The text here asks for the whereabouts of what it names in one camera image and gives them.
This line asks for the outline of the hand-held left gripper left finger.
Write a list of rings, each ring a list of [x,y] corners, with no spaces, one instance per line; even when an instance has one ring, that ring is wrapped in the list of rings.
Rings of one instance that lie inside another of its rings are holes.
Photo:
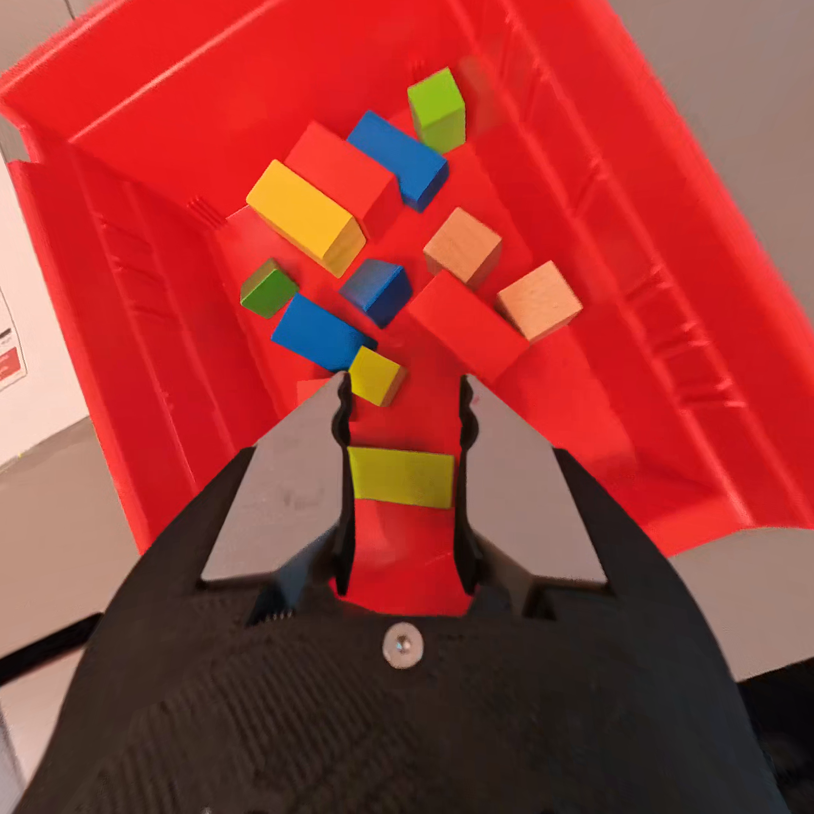
[[[283,597],[311,580],[348,592],[355,556],[351,378],[341,371],[259,439],[201,572],[206,585],[260,582]]]

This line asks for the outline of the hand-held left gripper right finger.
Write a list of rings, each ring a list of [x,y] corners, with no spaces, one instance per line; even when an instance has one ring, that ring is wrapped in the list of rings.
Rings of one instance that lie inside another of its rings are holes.
[[[453,558],[464,591],[601,591],[607,577],[552,444],[472,374],[461,378]]]

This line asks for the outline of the red plastic bin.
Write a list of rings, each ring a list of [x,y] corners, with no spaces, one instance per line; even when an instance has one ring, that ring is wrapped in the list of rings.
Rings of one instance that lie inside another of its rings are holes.
[[[307,375],[239,304],[264,260],[410,367],[402,413],[460,371],[408,313],[376,331],[245,209],[311,122],[410,130],[408,86],[443,67],[467,141],[432,205],[399,208],[361,258],[419,290],[423,242],[461,206],[503,237],[488,303],[553,260],[584,309],[495,390],[666,555],[812,527],[811,326],[607,2],[105,2],[2,75],[2,114],[138,548]]]

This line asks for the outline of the yellow wooden cube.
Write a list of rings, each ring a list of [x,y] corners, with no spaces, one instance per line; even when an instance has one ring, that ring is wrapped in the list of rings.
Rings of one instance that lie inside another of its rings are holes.
[[[351,392],[376,406],[389,406],[408,376],[406,367],[362,346],[349,367]]]

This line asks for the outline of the long blue wooden block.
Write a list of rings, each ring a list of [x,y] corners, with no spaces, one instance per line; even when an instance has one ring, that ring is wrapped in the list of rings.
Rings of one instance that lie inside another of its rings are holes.
[[[396,176],[402,201],[415,212],[424,212],[449,178],[445,157],[370,110],[347,141]]]
[[[300,293],[288,303],[270,340],[331,373],[349,370],[362,347],[376,351],[379,345]]]

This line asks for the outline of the long red wooden block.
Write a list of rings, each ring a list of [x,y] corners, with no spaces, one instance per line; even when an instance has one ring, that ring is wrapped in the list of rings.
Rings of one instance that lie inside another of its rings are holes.
[[[347,210],[372,242],[384,238],[401,212],[396,175],[315,120],[284,164]]]
[[[442,270],[407,305],[407,312],[485,383],[497,381],[531,344],[451,272]]]

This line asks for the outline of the natural wooden cube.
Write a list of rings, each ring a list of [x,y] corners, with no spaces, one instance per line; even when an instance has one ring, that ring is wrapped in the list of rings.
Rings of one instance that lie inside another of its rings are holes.
[[[477,290],[496,268],[502,237],[461,207],[456,207],[423,248],[428,272],[450,272]]]
[[[549,260],[496,294],[496,308],[529,343],[567,326],[583,304]]]

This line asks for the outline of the dark green wooden cube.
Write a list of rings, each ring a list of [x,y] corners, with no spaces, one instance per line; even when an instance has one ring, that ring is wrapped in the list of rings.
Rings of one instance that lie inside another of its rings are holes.
[[[270,257],[246,279],[239,292],[240,305],[255,315],[270,319],[300,291],[278,260]]]

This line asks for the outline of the dark blue wooden cube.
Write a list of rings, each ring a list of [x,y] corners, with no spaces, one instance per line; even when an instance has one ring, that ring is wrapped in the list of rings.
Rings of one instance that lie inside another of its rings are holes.
[[[402,265],[366,259],[339,289],[339,295],[386,329],[413,296],[413,287]]]

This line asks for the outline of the long yellow wooden block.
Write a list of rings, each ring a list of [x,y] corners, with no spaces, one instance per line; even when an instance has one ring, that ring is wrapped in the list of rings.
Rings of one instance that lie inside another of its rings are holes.
[[[278,159],[250,189],[246,204],[337,279],[365,247],[366,237],[353,215]]]

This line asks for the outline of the red label sticker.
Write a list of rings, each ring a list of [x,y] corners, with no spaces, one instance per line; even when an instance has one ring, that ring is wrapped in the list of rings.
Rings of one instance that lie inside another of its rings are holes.
[[[19,331],[1,292],[1,390],[26,377],[27,372]]]

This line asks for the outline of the white panel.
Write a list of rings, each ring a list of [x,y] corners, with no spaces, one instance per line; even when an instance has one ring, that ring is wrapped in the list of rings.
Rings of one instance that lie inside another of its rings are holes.
[[[1,164],[1,292],[27,375],[1,390],[1,463],[89,416],[5,163]]]

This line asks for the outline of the short lime green wooden block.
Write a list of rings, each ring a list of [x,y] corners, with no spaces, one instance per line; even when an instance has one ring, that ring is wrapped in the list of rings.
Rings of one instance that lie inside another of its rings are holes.
[[[466,142],[466,106],[449,67],[407,89],[418,139],[446,155]]]

